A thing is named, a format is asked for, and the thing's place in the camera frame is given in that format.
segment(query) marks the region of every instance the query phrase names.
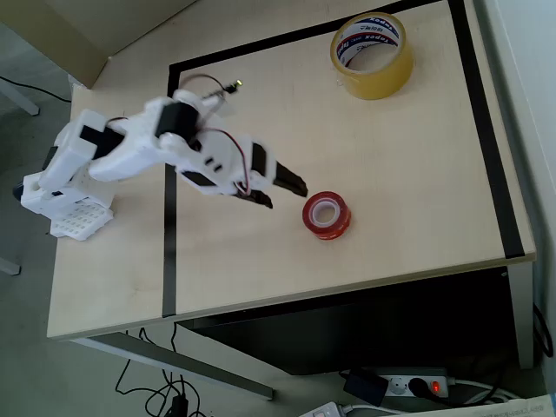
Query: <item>red wire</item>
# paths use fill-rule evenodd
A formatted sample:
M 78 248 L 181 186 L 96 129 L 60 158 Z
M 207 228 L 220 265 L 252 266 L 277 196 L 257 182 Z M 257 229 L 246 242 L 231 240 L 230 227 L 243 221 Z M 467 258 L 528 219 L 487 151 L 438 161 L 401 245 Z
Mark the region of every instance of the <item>red wire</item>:
M 245 154 L 243 153 L 243 149 L 242 147 L 239 145 L 239 143 L 236 141 L 236 139 L 234 139 L 234 137 L 232 135 L 230 135 L 226 130 L 222 130 L 222 129 L 216 129 L 216 128 L 203 128 L 201 129 L 201 132 L 206 131 L 206 130 L 211 130 L 213 132 L 220 132 L 223 133 L 224 135 L 226 135 L 233 143 L 234 145 L 238 148 L 238 150 L 240 151 L 240 154 L 242 154 L 242 160 L 243 160 L 243 173 L 245 174 L 245 186 L 246 189 L 241 189 L 240 187 L 237 186 L 237 184 L 235 185 L 237 187 L 237 189 L 239 189 L 243 194 L 245 195 L 249 195 L 251 194 L 251 188 L 249 186 L 249 174 L 247 172 L 247 161 L 245 159 Z

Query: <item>tape roll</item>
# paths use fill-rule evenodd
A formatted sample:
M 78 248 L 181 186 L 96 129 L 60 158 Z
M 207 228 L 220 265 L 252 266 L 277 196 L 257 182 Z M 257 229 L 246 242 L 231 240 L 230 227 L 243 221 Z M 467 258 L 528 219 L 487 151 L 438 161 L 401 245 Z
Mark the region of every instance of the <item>tape roll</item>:
M 357 71 L 348 66 L 361 50 L 376 44 L 396 47 L 391 59 L 376 71 Z M 387 13 L 364 13 L 345 23 L 334 35 L 330 57 L 346 90 L 366 100 L 388 97 L 411 76 L 413 53 L 401 22 Z
M 320 220 L 319 214 L 326 209 L 333 209 L 334 214 L 326 221 Z M 305 226 L 323 241 L 331 241 L 344 234 L 351 222 L 351 211 L 343 199 L 332 191 L 323 191 L 313 195 L 303 207 Z

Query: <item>table leg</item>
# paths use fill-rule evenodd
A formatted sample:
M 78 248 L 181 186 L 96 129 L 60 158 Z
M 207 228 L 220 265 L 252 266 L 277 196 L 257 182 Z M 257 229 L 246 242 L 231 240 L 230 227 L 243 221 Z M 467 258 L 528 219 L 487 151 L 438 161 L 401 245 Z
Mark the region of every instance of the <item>table leg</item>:
M 40 109 L 29 98 L 17 91 L 11 84 L 0 80 L 0 93 L 8 97 L 12 102 L 17 104 L 32 116 L 38 115 Z
M 0 271 L 8 275 L 19 275 L 21 267 L 13 262 L 6 261 L 4 258 L 0 258 Z
M 530 369 L 533 367 L 533 264 L 509 265 L 507 272 L 520 367 Z
M 274 391 L 271 387 L 123 333 L 103 334 L 77 339 L 74 342 L 178 374 L 202 377 L 208 381 L 259 395 L 265 400 L 273 398 Z

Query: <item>power adapter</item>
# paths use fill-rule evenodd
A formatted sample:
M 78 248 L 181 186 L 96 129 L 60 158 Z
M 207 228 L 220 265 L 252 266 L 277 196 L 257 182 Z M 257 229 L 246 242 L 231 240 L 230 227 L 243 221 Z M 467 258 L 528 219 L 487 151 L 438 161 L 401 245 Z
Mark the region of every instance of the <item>power adapter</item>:
M 168 417 L 188 417 L 189 401 L 185 395 L 175 395 L 172 399 L 172 407 L 166 413 Z
M 388 390 L 388 380 L 381 378 L 365 369 L 352 369 L 349 374 L 342 375 L 346 378 L 344 391 L 348 394 L 379 406 Z

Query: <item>power strip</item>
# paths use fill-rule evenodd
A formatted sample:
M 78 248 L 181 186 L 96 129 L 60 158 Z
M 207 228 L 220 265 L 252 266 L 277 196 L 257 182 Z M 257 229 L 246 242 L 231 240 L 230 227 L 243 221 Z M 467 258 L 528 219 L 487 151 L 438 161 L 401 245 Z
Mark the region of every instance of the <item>power strip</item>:
M 400 367 L 374 369 L 374 373 L 388 380 L 386 397 L 414 397 L 407 385 L 413 378 L 421 378 L 431 392 L 441 398 L 448 396 L 448 380 L 446 370 L 430 367 Z

